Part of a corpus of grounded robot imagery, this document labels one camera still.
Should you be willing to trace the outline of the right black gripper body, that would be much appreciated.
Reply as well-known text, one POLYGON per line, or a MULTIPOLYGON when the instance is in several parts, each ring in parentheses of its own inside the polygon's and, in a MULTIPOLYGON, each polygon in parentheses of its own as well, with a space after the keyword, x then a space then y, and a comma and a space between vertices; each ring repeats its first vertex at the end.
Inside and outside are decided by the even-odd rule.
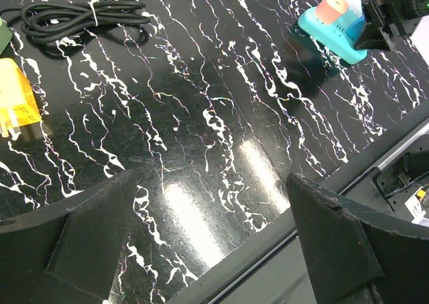
POLYGON ((411 36, 426 16, 428 0, 368 0, 365 3, 368 22, 378 28, 395 26, 401 36, 411 36))

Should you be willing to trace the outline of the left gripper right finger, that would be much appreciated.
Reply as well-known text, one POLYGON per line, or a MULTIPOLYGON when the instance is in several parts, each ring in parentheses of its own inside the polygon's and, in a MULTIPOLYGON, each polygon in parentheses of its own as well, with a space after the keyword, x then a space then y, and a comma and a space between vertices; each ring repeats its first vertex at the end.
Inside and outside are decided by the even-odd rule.
POLYGON ((286 187, 317 303, 427 303, 428 228, 305 177, 286 187))

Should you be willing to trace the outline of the light blue plug adapter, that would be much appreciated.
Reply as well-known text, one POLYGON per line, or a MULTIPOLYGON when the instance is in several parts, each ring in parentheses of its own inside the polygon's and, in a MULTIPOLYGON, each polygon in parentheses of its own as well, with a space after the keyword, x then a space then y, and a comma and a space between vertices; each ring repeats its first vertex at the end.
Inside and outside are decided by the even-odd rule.
POLYGON ((346 30, 346 35, 349 38, 350 45, 354 48, 357 40, 363 33, 365 28, 365 16, 361 15, 357 18, 346 30))

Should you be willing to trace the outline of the yellow cube adapter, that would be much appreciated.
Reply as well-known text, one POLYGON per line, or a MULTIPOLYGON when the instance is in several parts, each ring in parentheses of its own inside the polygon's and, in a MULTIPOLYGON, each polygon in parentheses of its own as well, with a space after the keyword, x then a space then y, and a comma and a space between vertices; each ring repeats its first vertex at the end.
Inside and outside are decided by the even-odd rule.
POLYGON ((20 127, 41 122, 32 86, 11 58, 1 59, 1 136, 16 136, 20 127))

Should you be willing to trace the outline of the pink plug adapter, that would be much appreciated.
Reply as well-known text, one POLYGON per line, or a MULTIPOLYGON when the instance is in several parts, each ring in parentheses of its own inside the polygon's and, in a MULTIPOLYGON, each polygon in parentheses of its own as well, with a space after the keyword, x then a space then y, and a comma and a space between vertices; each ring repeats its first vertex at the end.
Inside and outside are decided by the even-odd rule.
POLYGON ((331 25, 349 8, 346 0, 322 0, 316 7, 315 16, 322 23, 331 25))

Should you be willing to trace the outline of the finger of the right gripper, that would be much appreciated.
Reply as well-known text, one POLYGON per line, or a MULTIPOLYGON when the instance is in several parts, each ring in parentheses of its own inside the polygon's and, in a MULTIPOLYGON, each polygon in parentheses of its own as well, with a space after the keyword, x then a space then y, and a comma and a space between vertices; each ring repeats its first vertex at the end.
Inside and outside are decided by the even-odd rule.
POLYGON ((391 28, 389 26, 379 28, 373 23, 366 22, 353 48, 356 50, 392 51, 391 28))

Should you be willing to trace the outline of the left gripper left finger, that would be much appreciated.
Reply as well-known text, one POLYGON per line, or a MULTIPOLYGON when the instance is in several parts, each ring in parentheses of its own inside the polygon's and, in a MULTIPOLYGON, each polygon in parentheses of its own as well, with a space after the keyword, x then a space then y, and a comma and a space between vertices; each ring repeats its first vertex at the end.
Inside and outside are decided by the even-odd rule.
POLYGON ((136 192, 136 172, 124 170, 72 197, 1 221, 1 302, 107 300, 136 192))

